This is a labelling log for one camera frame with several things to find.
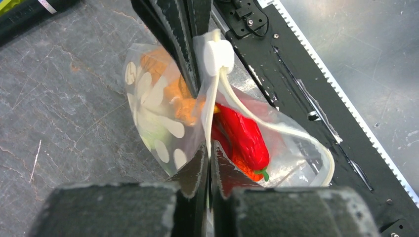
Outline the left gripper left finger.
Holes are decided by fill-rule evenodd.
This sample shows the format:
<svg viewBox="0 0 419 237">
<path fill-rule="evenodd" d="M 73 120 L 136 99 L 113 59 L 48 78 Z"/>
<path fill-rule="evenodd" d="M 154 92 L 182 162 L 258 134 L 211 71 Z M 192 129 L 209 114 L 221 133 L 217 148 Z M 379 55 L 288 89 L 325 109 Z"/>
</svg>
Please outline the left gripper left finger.
<svg viewBox="0 0 419 237">
<path fill-rule="evenodd" d="M 30 237 L 203 237 L 209 158 L 200 145 L 165 182 L 71 183 L 54 189 Z"/>
</svg>

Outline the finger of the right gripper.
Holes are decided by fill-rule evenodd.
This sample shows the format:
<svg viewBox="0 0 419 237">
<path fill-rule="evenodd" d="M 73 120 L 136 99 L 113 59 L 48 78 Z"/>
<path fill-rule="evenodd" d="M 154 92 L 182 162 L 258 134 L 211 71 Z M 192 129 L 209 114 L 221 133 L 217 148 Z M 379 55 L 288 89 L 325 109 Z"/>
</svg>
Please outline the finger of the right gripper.
<svg viewBox="0 0 419 237">
<path fill-rule="evenodd" d="M 132 8 L 175 60 L 189 92 L 195 98 L 200 81 L 192 37 L 181 0 L 131 0 Z"/>
<path fill-rule="evenodd" d="M 187 0 L 189 26 L 192 37 L 208 32 L 212 0 Z"/>
</svg>

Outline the clear polka dot zip bag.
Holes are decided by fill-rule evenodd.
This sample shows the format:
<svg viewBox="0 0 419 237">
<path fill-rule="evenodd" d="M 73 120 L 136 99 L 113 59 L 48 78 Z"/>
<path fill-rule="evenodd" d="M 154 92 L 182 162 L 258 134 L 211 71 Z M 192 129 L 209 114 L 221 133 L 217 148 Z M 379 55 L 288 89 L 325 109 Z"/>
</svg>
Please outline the clear polka dot zip bag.
<svg viewBox="0 0 419 237">
<path fill-rule="evenodd" d="M 335 162 L 331 152 L 311 136 L 294 119 L 230 84 L 228 75 L 234 67 L 234 50 L 216 29 L 193 39 L 198 53 L 199 73 L 203 79 L 192 115 L 194 126 L 186 126 L 174 117 L 164 87 L 171 82 L 166 76 L 179 72 L 171 64 L 153 84 L 152 76 L 140 65 L 140 57 L 159 45 L 135 43 L 125 61 L 126 92 L 134 124 L 139 130 L 166 128 L 170 135 L 167 151 L 150 151 L 168 175 L 174 175 L 192 159 L 199 145 L 212 147 L 216 140 L 231 160 L 232 145 L 216 119 L 216 103 L 253 119 L 269 151 L 266 169 L 269 180 L 256 183 L 263 187 L 325 187 L 332 180 Z"/>
</svg>

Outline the white toy radish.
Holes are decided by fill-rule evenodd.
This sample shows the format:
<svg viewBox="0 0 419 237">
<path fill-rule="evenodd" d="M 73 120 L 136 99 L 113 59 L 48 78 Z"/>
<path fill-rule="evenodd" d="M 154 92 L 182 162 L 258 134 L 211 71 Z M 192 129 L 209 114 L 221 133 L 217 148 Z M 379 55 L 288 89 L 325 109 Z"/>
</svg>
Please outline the white toy radish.
<svg viewBox="0 0 419 237">
<path fill-rule="evenodd" d="M 169 131 L 166 128 L 152 129 L 151 131 L 140 128 L 139 135 L 149 151 L 163 149 L 167 151 L 166 142 L 169 139 Z"/>
</svg>

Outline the orange toy carrot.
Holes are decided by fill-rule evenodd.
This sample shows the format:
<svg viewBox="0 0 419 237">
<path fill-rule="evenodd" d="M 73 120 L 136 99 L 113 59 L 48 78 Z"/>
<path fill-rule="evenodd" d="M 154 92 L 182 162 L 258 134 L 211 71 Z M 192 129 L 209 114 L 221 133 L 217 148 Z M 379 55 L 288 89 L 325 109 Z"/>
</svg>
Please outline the orange toy carrot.
<svg viewBox="0 0 419 237">
<path fill-rule="evenodd" d="M 255 174 L 239 153 L 233 153 L 232 162 L 253 181 L 258 182 L 264 178 L 262 174 Z"/>
</svg>

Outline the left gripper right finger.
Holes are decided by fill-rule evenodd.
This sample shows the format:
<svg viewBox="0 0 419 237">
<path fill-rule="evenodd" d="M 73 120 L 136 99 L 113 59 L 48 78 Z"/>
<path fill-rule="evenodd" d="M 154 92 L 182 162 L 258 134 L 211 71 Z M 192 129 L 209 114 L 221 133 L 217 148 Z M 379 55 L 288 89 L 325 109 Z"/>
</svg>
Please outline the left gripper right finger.
<svg viewBox="0 0 419 237">
<path fill-rule="evenodd" d="M 263 188 L 212 144 L 211 192 L 217 237 L 377 237 L 370 210 L 352 189 Z"/>
</svg>

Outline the red toy chili pepper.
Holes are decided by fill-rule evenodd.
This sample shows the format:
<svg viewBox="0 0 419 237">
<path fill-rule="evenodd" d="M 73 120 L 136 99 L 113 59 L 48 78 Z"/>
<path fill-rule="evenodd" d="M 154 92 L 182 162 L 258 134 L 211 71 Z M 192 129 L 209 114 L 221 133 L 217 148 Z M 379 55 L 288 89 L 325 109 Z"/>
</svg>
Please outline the red toy chili pepper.
<svg viewBox="0 0 419 237">
<path fill-rule="evenodd" d="M 233 153 L 239 153 L 247 166 L 255 174 L 262 174 L 262 180 L 267 182 L 269 174 L 266 169 L 270 155 L 257 123 L 220 103 L 216 103 L 215 107 L 216 119 L 231 142 L 232 156 Z"/>
</svg>

